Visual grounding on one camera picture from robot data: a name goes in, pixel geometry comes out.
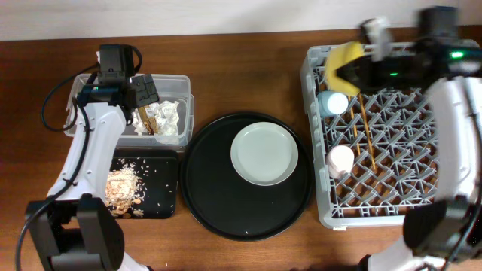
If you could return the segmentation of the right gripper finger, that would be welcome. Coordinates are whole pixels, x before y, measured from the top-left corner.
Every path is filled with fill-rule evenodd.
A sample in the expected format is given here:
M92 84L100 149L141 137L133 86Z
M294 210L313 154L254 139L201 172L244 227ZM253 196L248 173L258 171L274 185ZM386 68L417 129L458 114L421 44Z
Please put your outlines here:
M359 58L356 58L354 60L347 62L346 64L343 64L341 67L337 69L337 73L341 73L341 74L358 73L366 67L367 62L368 62L368 58L366 56L361 56Z
M339 83L337 91L341 93L363 93L368 90L368 87L364 85L359 79L350 78L348 75L337 75Z

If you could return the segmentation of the yellow bowl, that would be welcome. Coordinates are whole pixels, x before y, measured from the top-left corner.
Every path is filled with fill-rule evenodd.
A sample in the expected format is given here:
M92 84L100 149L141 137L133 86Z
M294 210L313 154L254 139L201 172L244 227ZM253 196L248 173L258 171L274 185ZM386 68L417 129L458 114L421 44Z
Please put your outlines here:
M347 63L364 56L364 48L359 41L351 41L331 48L325 64L325 81L330 90L346 96L357 96L360 89L337 76L336 70Z

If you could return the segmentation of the white napkin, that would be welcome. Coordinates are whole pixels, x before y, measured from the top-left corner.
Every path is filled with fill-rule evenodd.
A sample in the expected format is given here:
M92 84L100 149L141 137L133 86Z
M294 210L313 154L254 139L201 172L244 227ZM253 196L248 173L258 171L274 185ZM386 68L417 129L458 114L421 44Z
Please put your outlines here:
M161 103L152 103L157 111L157 123L160 126L160 133L157 136L176 136L178 135L178 102L163 101ZM133 113L134 131L139 135L148 134L144 127L138 109Z

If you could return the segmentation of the gold snack wrapper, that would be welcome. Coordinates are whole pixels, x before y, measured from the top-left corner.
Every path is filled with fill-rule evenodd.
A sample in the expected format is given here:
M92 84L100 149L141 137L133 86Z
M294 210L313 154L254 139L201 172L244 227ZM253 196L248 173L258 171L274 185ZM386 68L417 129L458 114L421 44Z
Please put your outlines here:
M138 109L140 119L149 135L160 133L160 126L157 123L157 111L154 105L146 105Z

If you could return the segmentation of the blue cup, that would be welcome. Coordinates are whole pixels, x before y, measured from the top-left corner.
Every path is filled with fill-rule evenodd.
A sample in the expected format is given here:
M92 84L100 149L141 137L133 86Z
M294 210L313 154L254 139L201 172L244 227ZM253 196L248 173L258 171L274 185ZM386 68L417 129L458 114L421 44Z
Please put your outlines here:
M317 95L321 117L334 117L343 114L349 105L348 98L338 92L322 91Z

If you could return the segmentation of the pink cup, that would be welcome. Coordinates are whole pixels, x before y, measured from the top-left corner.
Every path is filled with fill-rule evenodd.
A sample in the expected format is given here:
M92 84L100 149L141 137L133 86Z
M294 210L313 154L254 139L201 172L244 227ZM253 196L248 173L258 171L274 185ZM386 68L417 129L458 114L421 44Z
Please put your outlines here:
M333 147L326 156L328 174L335 179L343 177L352 171L355 155L352 149L345 145Z

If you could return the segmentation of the food scraps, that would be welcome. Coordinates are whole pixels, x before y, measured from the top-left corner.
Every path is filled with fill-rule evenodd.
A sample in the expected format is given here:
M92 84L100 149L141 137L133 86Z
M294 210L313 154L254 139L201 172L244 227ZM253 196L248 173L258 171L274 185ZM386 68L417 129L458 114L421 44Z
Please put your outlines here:
M140 206L147 198L147 187L136 159L114 158L105 188L105 204L115 218L143 218Z

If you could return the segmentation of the grey plate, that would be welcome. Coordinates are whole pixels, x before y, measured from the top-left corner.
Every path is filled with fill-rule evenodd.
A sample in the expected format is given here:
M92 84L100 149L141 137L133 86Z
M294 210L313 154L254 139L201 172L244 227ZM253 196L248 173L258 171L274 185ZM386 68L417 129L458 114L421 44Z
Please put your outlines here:
M273 186L290 177L299 150L294 136L271 122L257 122L241 129L232 141L230 159L238 175L257 186Z

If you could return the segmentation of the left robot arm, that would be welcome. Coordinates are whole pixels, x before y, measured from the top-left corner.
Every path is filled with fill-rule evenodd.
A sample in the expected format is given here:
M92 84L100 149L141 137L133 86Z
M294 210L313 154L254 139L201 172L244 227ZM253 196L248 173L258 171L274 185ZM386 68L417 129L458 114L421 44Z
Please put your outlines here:
M125 251L124 233L105 205L105 189L117 142L135 109L158 102L150 74L140 75L140 51L104 44L89 67L87 83L72 96L75 129L59 177L42 201L31 201L16 246L32 237L45 270L145 270Z

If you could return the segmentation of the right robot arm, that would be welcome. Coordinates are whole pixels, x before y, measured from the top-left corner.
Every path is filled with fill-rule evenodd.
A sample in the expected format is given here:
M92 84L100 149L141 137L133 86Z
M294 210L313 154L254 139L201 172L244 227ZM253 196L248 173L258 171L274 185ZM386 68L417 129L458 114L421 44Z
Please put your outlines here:
M345 59L335 76L363 94L423 91L438 131L438 186L431 204L409 211L401 238L364 257L360 270L445 270L481 257L481 49L458 34L457 9L422 9L409 56L391 53L384 17L361 30L371 56Z

